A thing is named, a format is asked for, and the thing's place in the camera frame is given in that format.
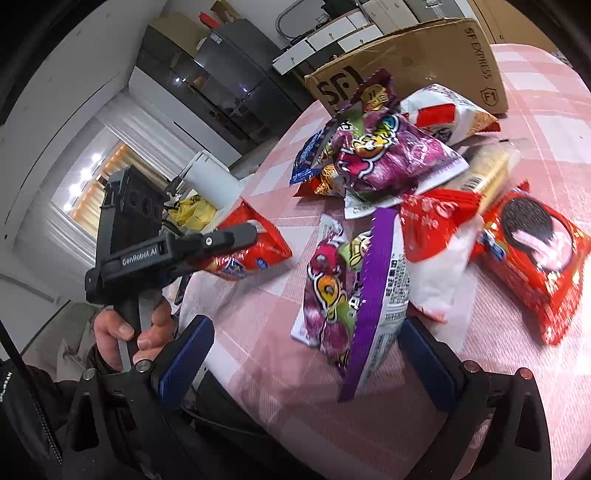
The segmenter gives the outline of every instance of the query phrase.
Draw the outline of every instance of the floor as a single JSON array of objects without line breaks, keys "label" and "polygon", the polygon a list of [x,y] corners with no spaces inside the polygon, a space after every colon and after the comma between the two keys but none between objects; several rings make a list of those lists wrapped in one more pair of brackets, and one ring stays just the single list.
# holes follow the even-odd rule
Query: floor
[{"label": "floor", "polygon": [[246,155],[243,155],[230,167],[230,173],[238,180],[242,180],[244,177],[248,177],[250,174],[256,172],[258,167],[267,158],[267,155],[275,148],[278,141],[279,138],[277,137],[271,138]]}]

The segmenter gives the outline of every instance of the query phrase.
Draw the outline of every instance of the blue gripper pad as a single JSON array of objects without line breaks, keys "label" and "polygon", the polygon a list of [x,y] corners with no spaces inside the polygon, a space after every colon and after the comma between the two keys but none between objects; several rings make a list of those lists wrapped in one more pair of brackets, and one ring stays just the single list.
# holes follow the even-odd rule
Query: blue gripper pad
[{"label": "blue gripper pad", "polygon": [[193,319],[176,340],[182,346],[158,382],[158,395],[164,411],[173,411],[180,407],[213,345],[213,337],[213,322],[208,317],[200,315]]},{"label": "blue gripper pad", "polygon": [[457,401],[456,383],[423,334],[405,319],[398,334],[398,345],[417,372],[435,408],[451,412]]}]

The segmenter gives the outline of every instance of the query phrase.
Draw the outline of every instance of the purple stripe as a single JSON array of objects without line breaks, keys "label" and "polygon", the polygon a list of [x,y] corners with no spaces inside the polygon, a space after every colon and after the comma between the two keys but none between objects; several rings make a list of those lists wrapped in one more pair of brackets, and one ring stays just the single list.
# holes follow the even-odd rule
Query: purple stripe
[{"label": "purple stripe", "polygon": [[374,212],[371,246],[363,258],[361,267],[362,300],[339,401],[351,400],[355,396],[357,384],[374,341],[388,279],[394,240],[394,220],[397,214],[397,209],[386,208],[378,208]]}]

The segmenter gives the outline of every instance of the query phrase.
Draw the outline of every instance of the fingernail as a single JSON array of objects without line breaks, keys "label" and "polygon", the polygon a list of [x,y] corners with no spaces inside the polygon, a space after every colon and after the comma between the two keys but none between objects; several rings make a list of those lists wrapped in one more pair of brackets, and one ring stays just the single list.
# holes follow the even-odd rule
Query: fingernail
[{"label": "fingernail", "polygon": [[150,340],[149,338],[142,338],[141,340],[138,340],[138,348],[140,350],[149,350],[152,348],[152,340]]},{"label": "fingernail", "polygon": [[128,325],[127,323],[124,323],[123,325],[121,325],[119,327],[119,333],[121,334],[121,336],[125,339],[130,339],[133,337],[134,335],[134,329],[131,325]]}]

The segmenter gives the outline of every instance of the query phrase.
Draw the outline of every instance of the yellow plastic bag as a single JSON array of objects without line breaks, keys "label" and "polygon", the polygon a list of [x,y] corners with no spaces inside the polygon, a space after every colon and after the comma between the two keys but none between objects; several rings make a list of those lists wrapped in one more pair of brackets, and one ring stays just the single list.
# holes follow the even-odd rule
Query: yellow plastic bag
[{"label": "yellow plastic bag", "polygon": [[168,214],[176,226],[183,226],[200,232],[212,221],[216,208],[201,195],[193,195],[174,204]]}]

